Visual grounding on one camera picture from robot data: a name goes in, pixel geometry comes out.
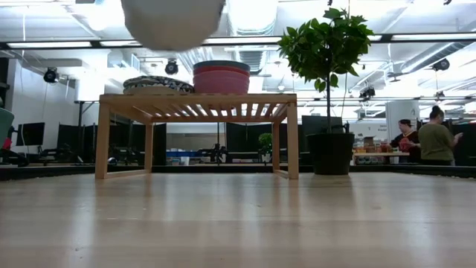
small potted plant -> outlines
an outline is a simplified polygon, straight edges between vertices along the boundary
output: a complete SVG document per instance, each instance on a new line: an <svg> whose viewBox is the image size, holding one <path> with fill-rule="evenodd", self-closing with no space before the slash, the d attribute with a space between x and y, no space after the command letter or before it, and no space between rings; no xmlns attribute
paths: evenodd
<svg viewBox="0 0 476 268"><path fill-rule="evenodd" d="M286 56L294 73L305 82L314 80L319 92L327 97L327 133L308 135L314 172L323 175L349 173L354 135L332 133L330 87L338 87L338 75L358 76L353 64L368 52L373 32L362 16L349 16L345 10L330 8L324 12L329 22L312 19L299 28L287 27L288 34L278 42L280 55Z"/></svg>
<svg viewBox="0 0 476 268"><path fill-rule="evenodd" d="M263 133L258 137L261 145L261 161L269 163L271 160L271 149L273 148L273 135L271 133Z"/></svg>

green chair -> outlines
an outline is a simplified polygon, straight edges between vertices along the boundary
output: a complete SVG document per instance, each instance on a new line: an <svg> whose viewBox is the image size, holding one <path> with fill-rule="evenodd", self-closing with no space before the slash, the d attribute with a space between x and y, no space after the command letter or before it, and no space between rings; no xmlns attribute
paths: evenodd
<svg viewBox="0 0 476 268"><path fill-rule="evenodd" d="M8 130L12 126L14 118L15 116L13 116L13 113L0 108L0 148L3 146L3 143L7 138Z"/></svg>

person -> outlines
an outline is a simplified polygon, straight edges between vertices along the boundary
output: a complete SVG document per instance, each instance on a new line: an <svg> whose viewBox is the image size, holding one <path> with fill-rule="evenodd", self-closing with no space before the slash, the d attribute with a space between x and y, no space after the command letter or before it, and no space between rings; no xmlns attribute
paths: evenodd
<svg viewBox="0 0 476 268"><path fill-rule="evenodd" d="M430 122L419 129L418 136L424 165L454 165L453 148L463 137L462 133L453 136L441 123L445 113L434 106Z"/></svg>
<svg viewBox="0 0 476 268"><path fill-rule="evenodd" d="M399 121L399 129L402 134L395 137L390 145L398 147L404 153L410 153L407 162L419 163L421 152L419 149L418 132L411 129L411 121L408 119Z"/></svg>

slatted tabletop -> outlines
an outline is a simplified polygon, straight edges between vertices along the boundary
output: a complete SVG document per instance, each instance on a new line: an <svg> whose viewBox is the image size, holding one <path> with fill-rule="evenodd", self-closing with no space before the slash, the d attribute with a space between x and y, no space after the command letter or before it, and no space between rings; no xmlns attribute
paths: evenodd
<svg viewBox="0 0 476 268"><path fill-rule="evenodd" d="M102 95L112 112L147 122L275 122L296 94Z"/></svg>

stacked bowls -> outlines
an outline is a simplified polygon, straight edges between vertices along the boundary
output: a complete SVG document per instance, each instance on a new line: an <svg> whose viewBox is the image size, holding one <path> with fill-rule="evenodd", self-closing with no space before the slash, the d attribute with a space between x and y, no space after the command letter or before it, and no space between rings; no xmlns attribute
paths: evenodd
<svg viewBox="0 0 476 268"><path fill-rule="evenodd" d="M250 66L230 60L209 60L193 66L195 93L246 94Z"/></svg>

